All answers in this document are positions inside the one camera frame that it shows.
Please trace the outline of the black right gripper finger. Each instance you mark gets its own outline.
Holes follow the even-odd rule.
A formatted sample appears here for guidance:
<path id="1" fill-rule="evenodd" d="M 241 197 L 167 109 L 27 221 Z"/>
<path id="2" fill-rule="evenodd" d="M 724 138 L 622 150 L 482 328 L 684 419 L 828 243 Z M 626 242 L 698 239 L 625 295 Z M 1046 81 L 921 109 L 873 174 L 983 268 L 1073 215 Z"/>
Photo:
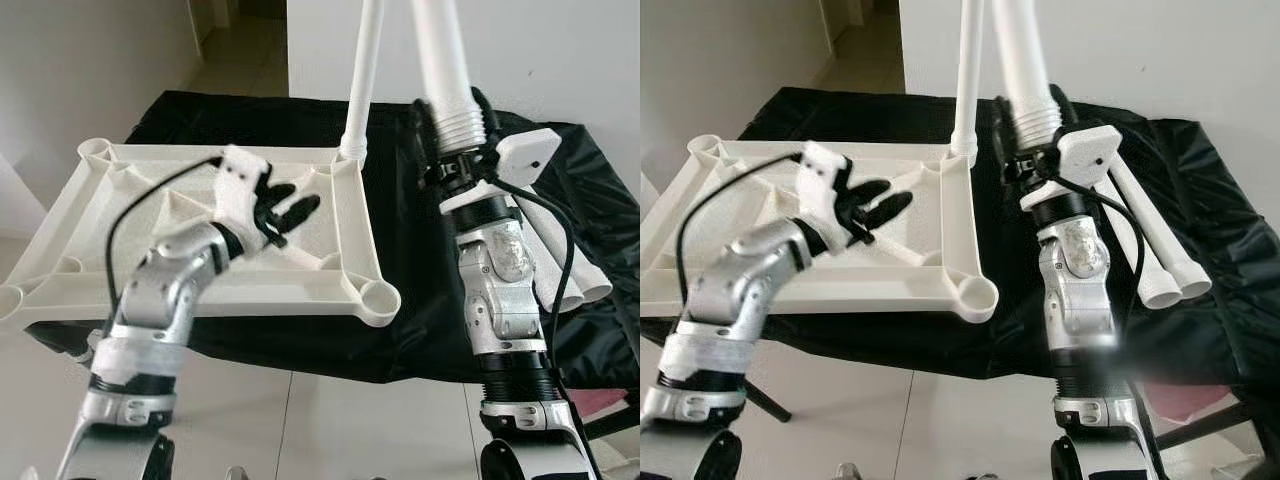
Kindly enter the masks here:
<path id="1" fill-rule="evenodd" d="M 412 101 L 412 155 L 417 166 L 430 166 L 434 163 L 433 115 L 422 99 Z"/>
<path id="2" fill-rule="evenodd" d="M 470 88 L 474 101 L 480 109 L 483 125 L 486 134 L 488 143 L 498 143 L 500 141 L 500 123 L 493 109 L 490 101 L 485 93 L 479 87 Z"/>
<path id="3" fill-rule="evenodd" d="M 1076 131 L 1080 124 L 1080 119 L 1071 100 L 1065 95 L 1059 84 L 1051 84 L 1050 93 L 1056 102 L 1060 114 L 1060 127 L 1056 136 L 1064 136 Z"/>
<path id="4" fill-rule="evenodd" d="M 1016 159 L 1016 132 L 1012 127 L 1012 108 L 1005 96 L 993 99 L 993 151 L 997 163 Z"/>

